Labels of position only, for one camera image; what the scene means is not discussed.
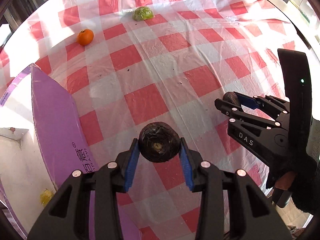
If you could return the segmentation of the person's right hand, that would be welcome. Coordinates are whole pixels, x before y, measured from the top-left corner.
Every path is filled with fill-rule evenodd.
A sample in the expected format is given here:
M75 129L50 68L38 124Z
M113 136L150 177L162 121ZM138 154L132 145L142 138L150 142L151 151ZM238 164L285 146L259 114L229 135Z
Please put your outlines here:
M288 190L291 187L295 177L295 172L287 172L276 181L274 187L281 190Z

